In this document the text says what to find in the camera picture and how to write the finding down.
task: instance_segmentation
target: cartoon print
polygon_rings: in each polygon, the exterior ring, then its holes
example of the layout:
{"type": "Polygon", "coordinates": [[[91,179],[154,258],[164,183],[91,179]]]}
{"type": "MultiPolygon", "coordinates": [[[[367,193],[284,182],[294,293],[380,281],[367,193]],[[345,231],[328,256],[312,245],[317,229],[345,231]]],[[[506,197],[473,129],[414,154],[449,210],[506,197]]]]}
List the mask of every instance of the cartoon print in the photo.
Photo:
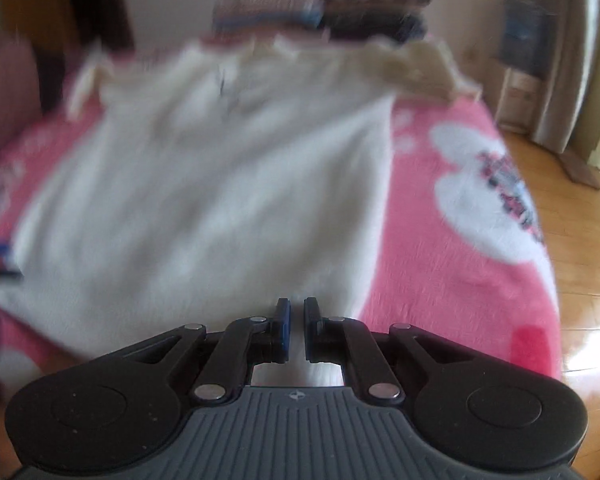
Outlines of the cartoon print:
{"type": "Polygon", "coordinates": [[[483,151],[478,160],[482,162],[482,176],[498,192],[504,211],[538,243],[544,244],[533,201],[511,157],[483,151]]]}

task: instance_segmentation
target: curtain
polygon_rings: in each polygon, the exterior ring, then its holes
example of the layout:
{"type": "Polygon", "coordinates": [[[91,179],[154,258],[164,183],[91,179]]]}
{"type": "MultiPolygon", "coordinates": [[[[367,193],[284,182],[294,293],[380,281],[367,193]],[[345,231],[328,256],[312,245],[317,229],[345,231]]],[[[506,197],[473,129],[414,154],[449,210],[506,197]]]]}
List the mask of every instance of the curtain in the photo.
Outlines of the curtain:
{"type": "Polygon", "coordinates": [[[555,50],[531,139],[562,153],[576,124],[596,49],[600,0],[557,0],[555,50]]]}

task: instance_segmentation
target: black circular pad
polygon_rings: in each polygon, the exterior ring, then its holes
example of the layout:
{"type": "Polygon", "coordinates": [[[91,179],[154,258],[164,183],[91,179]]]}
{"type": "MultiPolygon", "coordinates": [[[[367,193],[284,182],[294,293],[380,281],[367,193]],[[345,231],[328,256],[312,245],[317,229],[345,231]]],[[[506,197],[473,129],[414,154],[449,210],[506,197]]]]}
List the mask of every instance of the black circular pad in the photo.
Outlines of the black circular pad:
{"type": "Polygon", "coordinates": [[[491,358],[436,367],[413,421],[446,455],[497,472],[568,462],[587,428],[584,405],[567,386],[491,358]]]}
{"type": "Polygon", "coordinates": [[[23,463],[80,476],[154,453],[175,435],[181,415],[180,399],[160,368],[106,359],[20,390],[9,404],[6,426],[23,463]]]}
{"type": "Polygon", "coordinates": [[[56,420],[74,430],[97,430],[116,422],[126,410],[123,394],[106,386],[82,386],[58,396],[56,420]]]}
{"type": "Polygon", "coordinates": [[[500,428],[524,428],[542,413],[542,403],[531,392],[513,386],[485,386],[469,396],[467,405],[483,422],[500,428]]]}

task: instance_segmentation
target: wooden door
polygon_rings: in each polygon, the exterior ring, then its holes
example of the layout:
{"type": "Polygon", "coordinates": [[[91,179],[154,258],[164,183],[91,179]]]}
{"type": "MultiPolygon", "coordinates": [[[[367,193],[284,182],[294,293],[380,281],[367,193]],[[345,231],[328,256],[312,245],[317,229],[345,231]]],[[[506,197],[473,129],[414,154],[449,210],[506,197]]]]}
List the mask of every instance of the wooden door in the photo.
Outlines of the wooden door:
{"type": "Polygon", "coordinates": [[[50,52],[79,45],[70,0],[0,0],[0,26],[50,52]]]}

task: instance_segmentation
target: wooden floor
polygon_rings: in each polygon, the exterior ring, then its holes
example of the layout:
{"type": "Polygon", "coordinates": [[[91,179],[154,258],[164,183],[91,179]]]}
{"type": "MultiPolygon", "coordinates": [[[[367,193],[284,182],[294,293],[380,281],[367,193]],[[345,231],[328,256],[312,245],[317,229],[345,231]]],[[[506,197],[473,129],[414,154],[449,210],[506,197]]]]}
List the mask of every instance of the wooden floor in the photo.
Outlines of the wooden floor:
{"type": "Polygon", "coordinates": [[[574,467],[587,480],[600,479],[600,191],[572,184],[552,155],[523,137],[505,138],[536,201],[554,263],[563,378],[589,410],[574,467]]]}

